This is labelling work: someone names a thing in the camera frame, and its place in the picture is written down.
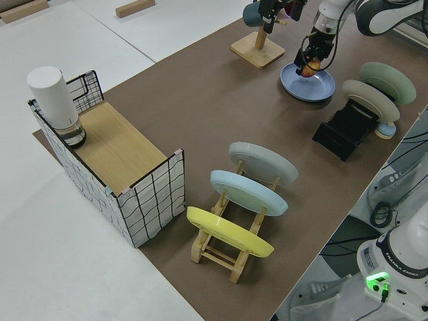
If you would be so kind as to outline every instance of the green indicator light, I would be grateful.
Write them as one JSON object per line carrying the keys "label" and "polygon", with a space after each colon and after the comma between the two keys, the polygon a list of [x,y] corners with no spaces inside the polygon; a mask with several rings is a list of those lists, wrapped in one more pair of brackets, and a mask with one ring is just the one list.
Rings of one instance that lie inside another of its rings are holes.
{"label": "green indicator light", "polygon": [[389,275],[387,272],[379,272],[379,273],[373,274],[371,276],[367,276],[366,277],[367,286],[369,289],[372,289],[374,291],[378,291],[379,287],[377,286],[377,283],[385,281],[388,277],[389,277]]}

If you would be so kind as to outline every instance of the yellow plate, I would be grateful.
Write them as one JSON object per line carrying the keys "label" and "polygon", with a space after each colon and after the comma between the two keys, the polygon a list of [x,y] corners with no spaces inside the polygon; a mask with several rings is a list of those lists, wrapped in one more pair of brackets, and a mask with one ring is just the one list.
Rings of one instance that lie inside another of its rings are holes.
{"label": "yellow plate", "polygon": [[187,207],[187,219],[194,226],[242,251],[258,257],[267,257],[274,251],[272,245],[250,231],[210,212]]}

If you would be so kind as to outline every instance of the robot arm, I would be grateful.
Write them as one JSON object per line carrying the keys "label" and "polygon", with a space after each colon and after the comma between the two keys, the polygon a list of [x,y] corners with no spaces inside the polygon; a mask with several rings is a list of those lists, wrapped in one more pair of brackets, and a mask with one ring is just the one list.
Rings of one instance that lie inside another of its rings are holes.
{"label": "robot arm", "polygon": [[323,69],[311,67],[313,62],[318,62],[319,66],[330,55],[333,40],[351,13],[355,14],[362,34],[376,36],[422,11],[423,4],[424,0],[324,0],[315,16],[311,34],[306,37],[309,45],[306,49],[302,46],[294,60],[296,73],[310,77],[331,64]]}
{"label": "robot arm", "polygon": [[380,300],[388,284],[387,306],[412,321],[428,318],[428,203],[402,225],[358,249],[357,262],[366,278],[365,293]]}
{"label": "robot arm", "polygon": [[266,33],[272,32],[276,18],[282,9],[286,9],[293,20],[299,21],[303,7],[307,1],[308,0],[259,0],[258,12],[263,19],[263,30]]}

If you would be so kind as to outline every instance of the brown table mat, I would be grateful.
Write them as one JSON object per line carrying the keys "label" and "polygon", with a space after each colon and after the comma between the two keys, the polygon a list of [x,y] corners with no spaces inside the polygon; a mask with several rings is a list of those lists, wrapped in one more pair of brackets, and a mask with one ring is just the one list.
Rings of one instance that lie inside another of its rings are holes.
{"label": "brown table mat", "polygon": [[[259,236],[275,251],[265,259],[251,257],[236,285],[227,280],[224,267],[204,258],[199,265],[190,260],[197,229],[185,213],[140,247],[206,320],[269,320],[427,104],[422,72],[428,70],[427,51],[392,33],[365,37],[352,16],[328,70],[336,82],[333,97],[321,103],[291,97],[280,72],[310,32],[318,4],[310,2],[299,22],[275,26],[268,37],[286,54],[264,70],[230,50],[233,42],[254,31],[239,20],[105,93],[165,154],[185,150],[187,205],[210,210],[215,204],[218,194],[210,185],[210,172],[234,170],[227,154],[232,142],[262,145],[299,170],[296,182],[277,190],[290,208],[281,217],[266,217],[260,229]],[[321,122],[344,107],[343,81],[357,80],[359,67],[371,61],[401,70],[418,97],[400,108],[392,139],[371,133],[344,163],[311,138]],[[224,217],[246,227],[253,220],[253,214],[234,204]]]}

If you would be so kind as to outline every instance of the plate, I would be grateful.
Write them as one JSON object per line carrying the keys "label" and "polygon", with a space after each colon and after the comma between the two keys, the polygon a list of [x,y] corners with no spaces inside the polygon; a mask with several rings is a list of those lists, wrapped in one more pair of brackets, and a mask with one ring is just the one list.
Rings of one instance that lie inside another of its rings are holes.
{"label": "plate", "polygon": [[211,185],[226,198],[255,213],[267,209],[267,216],[280,216],[288,209],[288,204],[282,197],[266,186],[235,173],[227,171],[212,171]]}
{"label": "plate", "polygon": [[333,95],[336,85],[328,72],[305,78],[296,74],[296,68],[295,64],[288,64],[281,71],[281,83],[290,95],[305,102],[319,102]]}
{"label": "plate", "polygon": [[347,80],[342,85],[342,93],[346,99],[352,99],[374,112],[379,117],[378,122],[394,122],[400,118],[399,109],[394,103],[364,82]]}
{"label": "plate", "polygon": [[299,176],[294,165],[284,157],[249,142],[230,144],[229,157],[235,165],[243,161],[243,172],[265,183],[272,184],[279,176],[281,180],[278,185],[289,185]]}
{"label": "plate", "polygon": [[360,68],[360,80],[392,97],[397,106],[410,104],[416,98],[410,79],[390,65],[367,62]]}
{"label": "plate", "polygon": [[210,212],[196,207],[187,207],[187,219],[198,228],[221,241],[248,251],[257,257],[267,257],[274,251],[272,245],[252,232]]}

